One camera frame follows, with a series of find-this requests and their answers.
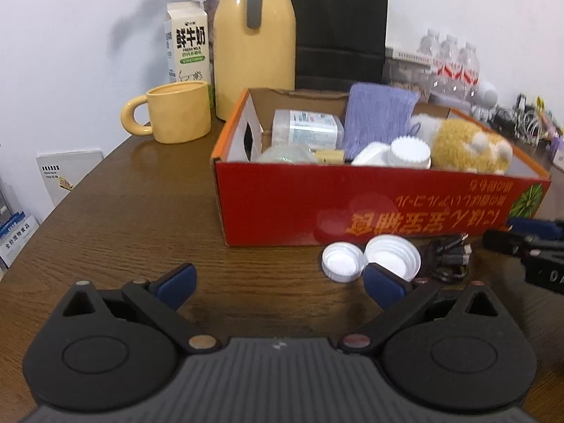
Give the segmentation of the pale pink ribbed lid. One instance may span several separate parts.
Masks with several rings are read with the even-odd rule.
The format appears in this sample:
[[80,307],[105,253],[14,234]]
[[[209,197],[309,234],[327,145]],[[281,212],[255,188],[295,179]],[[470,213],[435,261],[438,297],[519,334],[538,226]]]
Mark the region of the pale pink ribbed lid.
[[422,265],[418,248],[396,235],[380,235],[368,241],[364,249],[368,264],[378,264],[407,282],[416,278]]

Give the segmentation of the small white lid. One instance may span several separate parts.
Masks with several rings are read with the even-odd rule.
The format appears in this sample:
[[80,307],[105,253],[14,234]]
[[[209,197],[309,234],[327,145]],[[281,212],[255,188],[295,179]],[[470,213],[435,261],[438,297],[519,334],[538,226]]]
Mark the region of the small white lid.
[[348,284],[359,278],[366,266],[363,252],[356,245],[337,241],[321,253],[321,269],[332,281]]

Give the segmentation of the yellow white plush alpaca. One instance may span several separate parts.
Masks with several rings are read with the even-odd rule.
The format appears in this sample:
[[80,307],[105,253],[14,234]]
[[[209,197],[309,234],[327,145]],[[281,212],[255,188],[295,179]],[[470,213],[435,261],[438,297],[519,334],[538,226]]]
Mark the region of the yellow white plush alpaca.
[[433,168],[504,175],[513,161],[511,144],[474,121],[416,114],[409,127],[411,136],[429,146]]

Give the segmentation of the white tissue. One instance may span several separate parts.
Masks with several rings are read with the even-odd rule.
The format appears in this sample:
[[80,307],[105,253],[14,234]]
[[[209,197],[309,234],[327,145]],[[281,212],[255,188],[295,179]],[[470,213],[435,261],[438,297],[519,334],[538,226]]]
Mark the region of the white tissue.
[[373,141],[358,153],[351,164],[353,166],[388,166],[389,151],[388,144]]

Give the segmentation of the yellow sponge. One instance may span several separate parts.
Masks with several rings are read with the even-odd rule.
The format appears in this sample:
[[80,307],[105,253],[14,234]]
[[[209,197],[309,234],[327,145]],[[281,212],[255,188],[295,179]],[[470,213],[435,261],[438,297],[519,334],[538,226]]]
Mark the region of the yellow sponge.
[[342,165],[345,163],[345,155],[342,150],[320,149],[314,151],[314,157],[322,164]]

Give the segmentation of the clear cotton swab box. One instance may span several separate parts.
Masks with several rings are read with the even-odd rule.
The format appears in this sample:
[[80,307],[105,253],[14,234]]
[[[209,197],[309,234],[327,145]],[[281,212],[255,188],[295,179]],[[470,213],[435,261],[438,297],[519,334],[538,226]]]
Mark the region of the clear cotton swab box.
[[274,112],[272,146],[298,144],[312,150],[339,150],[343,137],[343,125],[334,115],[290,109]]

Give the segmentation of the purple cloth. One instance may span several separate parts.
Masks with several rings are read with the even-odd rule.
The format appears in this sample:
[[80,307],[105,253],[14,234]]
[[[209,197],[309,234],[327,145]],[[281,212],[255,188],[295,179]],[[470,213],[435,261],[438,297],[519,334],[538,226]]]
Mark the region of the purple cloth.
[[408,132],[420,94],[375,83],[356,83],[349,92],[342,149],[354,159],[368,144],[390,144]]

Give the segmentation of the iridescent plastic bag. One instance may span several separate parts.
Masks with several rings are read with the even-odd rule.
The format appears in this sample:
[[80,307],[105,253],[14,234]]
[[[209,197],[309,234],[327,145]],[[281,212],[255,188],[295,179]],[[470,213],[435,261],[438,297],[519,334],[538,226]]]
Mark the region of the iridescent plastic bag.
[[271,146],[262,153],[257,163],[317,164],[318,159],[312,150],[301,144]]

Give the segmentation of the large white ribbed lid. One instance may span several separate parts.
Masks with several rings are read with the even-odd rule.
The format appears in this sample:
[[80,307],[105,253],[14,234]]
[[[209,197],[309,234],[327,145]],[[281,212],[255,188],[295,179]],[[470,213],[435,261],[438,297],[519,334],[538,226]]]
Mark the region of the large white ribbed lid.
[[387,163],[393,167],[428,169],[431,150],[426,142],[415,136],[401,136],[390,144]]

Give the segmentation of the small white robot figure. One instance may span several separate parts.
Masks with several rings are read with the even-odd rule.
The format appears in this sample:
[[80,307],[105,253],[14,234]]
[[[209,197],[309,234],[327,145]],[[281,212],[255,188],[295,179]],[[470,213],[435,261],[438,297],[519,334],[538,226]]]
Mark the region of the small white robot figure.
[[470,115],[476,120],[488,122],[498,104],[496,87],[486,79],[481,79],[471,92],[470,103]]

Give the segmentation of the water bottle right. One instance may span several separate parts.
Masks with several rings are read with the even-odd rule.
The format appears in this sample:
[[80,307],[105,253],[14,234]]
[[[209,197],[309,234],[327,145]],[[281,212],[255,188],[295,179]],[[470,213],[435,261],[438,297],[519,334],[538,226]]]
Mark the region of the water bottle right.
[[480,62],[477,56],[476,46],[466,41],[466,46],[461,48],[458,55],[460,71],[458,80],[460,83],[460,93],[462,100],[470,97],[471,91],[479,82]]

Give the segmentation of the water bottle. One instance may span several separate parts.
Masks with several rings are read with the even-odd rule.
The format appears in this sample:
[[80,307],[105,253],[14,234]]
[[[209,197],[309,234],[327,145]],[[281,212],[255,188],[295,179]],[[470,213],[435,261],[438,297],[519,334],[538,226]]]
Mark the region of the water bottle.
[[471,91],[479,82],[480,62],[477,56],[476,46],[466,41],[466,46],[461,48],[458,55],[460,71],[458,80],[460,83],[460,93],[462,100],[470,97]]
[[417,53],[435,58],[441,49],[440,33],[434,29],[428,29],[421,38]]
[[458,38],[454,35],[446,35],[435,57],[437,74],[433,83],[433,91],[436,94],[449,97],[456,95],[461,70],[458,55]]

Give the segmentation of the water bottle middle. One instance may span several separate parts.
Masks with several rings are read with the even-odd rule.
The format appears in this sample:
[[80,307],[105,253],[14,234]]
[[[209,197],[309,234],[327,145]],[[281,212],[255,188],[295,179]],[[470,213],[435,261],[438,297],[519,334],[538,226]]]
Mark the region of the water bottle middle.
[[454,35],[446,35],[435,57],[437,74],[433,83],[433,91],[436,94],[449,97],[456,95],[461,70],[458,55],[458,38]]

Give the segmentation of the yellow ceramic mug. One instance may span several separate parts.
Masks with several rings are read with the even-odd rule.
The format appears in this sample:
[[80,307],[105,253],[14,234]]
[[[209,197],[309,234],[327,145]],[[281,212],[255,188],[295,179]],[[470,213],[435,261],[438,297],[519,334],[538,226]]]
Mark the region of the yellow ceramic mug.
[[[147,106],[148,125],[135,119],[135,110],[141,105]],[[200,139],[211,130],[208,84],[184,81],[153,88],[123,106],[121,125],[132,136],[153,136],[163,144]]]

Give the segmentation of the white flat box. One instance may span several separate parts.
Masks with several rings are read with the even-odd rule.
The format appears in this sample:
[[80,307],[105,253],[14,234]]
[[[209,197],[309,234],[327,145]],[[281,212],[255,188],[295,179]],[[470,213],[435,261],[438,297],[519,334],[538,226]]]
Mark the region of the white flat box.
[[403,51],[398,48],[386,47],[385,55],[387,58],[394,59],[397,61],[414,63],[419,65],[431,65],[433,58],[429,55],[423,55],[420,53],[411,53],[411,51]]

